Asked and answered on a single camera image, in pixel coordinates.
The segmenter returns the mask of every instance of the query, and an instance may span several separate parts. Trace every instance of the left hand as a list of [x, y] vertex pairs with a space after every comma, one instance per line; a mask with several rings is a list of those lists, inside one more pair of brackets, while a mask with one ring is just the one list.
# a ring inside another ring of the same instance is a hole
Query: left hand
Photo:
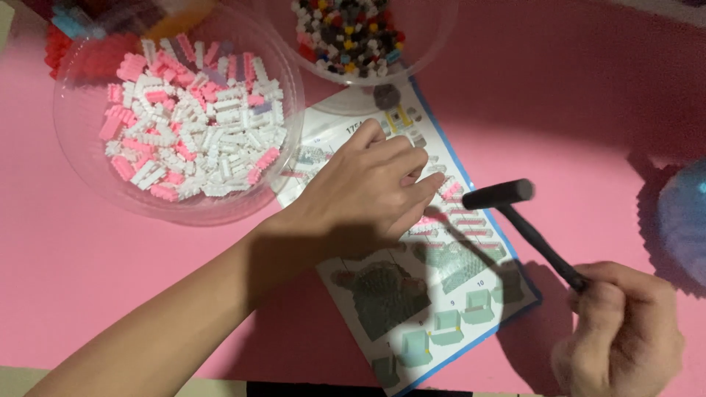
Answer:
[[404, 136], [386, 141], [380, 123], [367, 119], [282, 219], [298, 232], [330, 235], [329, 257], [367, 254], [398, 241], [441, 187], [440, 172], [417, 181], [428, 159]]

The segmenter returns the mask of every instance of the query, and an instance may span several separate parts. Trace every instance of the pink surface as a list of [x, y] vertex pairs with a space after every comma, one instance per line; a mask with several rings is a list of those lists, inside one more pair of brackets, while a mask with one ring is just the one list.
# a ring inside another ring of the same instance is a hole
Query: pink surface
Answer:
[[[626, 157], [632, 150], [676, 160], [706, 153], [706, 32], [568, 0], [473, 2], [459, 19], [441, 58], [418, 78], [473, 181], [533, 180], [536, 199], [517, 208], [570, 262], [612, 259], [681, 285], [678, 272], [662, 267], [659, 255], [650, 263], [643, 247], [637, 197], [645, 183]], [[43, 32], [18, 34], [0, 59], [0, 365], [52, 368], [278, 205], [213, 228], [109, 205], [73, 173], [54, 136]], [[309, 101], [321, 99], [324, 86], [305, 79]], [[499, 222], [520, 258], [538, 263], [527, 270], [545, 302], [422, 386], [556, 392], [547, 357], [570, 332], [563, 286]], [[706, 303], [679, 292], [678, 305], [684, 370], [663, 396], [706, 396], [699, 339]], [[375, 384], [313, 272], [277, 291], [198, 375]]]

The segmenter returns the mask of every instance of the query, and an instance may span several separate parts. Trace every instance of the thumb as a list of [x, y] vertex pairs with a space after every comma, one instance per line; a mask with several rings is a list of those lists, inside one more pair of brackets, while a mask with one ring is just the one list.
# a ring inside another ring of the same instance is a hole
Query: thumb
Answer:
[[611, 345], [623, 325], [625, 300], [618, 287], [601, 282], [593, 282], [580, 297], [570, 359], [574, 384], [608, 390]]

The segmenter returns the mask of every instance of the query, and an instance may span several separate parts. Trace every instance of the instruction booklet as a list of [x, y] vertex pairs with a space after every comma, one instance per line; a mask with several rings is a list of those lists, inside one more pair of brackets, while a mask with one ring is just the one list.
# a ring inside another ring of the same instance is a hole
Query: instruction booklet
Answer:
[[[346, 89], [335, 95], [345, 102]], [[365, 117], [308, 108], [304, 137], [277, 199], [286, 207], [367, 118], [388, 138], [403, 135], [426, 149], [446, 182], [424, 216], [394, 249], [360, 260], [331, 259], [317, 267], [323, 283], [388, 396], [401, 396], [498, 330], [501, 322], [541, 295], [522, 274], [517, 256], [490, 212], [467, 211], [473, 189], [414, 80], [401, 87], [396, 108]]]

